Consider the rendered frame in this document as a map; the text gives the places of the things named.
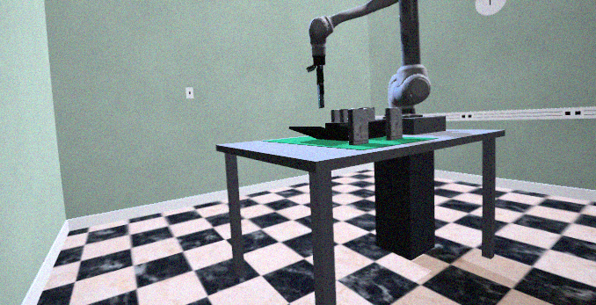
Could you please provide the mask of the status display screen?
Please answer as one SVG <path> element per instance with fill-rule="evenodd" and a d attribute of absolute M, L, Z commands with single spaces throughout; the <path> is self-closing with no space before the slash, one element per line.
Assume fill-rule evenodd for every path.
<path fill-rule="evenodd" d="M 292 129 L 292 128 L 308 128 L 308 129 Z M 349 142 L 349 137 L 335 133 L 324 127 L 289 127 L 289 129 L 305 134 L 320 140 L 344 141 Z M 342 138 L 341 138 L 342 137 Z"/>

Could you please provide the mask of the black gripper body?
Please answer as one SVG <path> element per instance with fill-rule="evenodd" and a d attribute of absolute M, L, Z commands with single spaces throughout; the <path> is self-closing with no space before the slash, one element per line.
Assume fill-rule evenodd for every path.
<path fill-rule="evenodd" d="M 324 55 L 317 55 L 313 57 L 313 64 L 316 65 L 317 67 L 322 65 L 325 65 L 325 56 Z M 319 72 L 319 67 L 318 67 L 318 72 Z"/>

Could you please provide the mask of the green flat mat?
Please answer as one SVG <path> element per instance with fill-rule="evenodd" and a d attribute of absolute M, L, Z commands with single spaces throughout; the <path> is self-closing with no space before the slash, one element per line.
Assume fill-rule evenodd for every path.
<path fill-rule="evenodd" d="M 337 149 L 366 150 L 366 149 L 377 149 L 377 148 L 394 146 L 394 145 L 411 143 L 411 142 L 428 141 L 428 140 L 433 140 L 433 139 L 439 139 L 439 138 L 403 137 L 403 139 L 396 139 L 396 140 L 389 141 L 389 140 L 386 140 L 386 136 L 385 136 L 385 137 L 369 139 L 369 143 L 364 143 L 364 144 L 359 144 L 359 145 L 349 145 L 349 142 L 320 140 L 320 139 L 313 138 L 311 136 L 305 136 L 305 137 L 269 140 L 268 142 L 308 145 L 308 146 L 337 148 Z"/>

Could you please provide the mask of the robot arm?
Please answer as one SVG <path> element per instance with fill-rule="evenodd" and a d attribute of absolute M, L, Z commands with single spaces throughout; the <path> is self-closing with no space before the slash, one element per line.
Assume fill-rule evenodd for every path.
<path fill-rule="evenodd" d="M 309 24 L 312 57 L 326 55 L 327 38 L 325 37 L 333 33 L 335 26 L 389 7 L 398 1 L 402 67 L 397 71 L 397 77 L 393 76 L 389 83 L 389 108 L 402 107 L 402 118 L 423 117 L 422 114 L 416 114 L 415 105 L 429 96 L 431 82 L 426 68 L 421 65 L 418 0 L 370 0 L 359 7 L 330 17 L 314 18 Z M 322 42 L 315 42 L 323 39 L 325 40 Z M 409 107 L 411 109 L 408 109 Z"/>

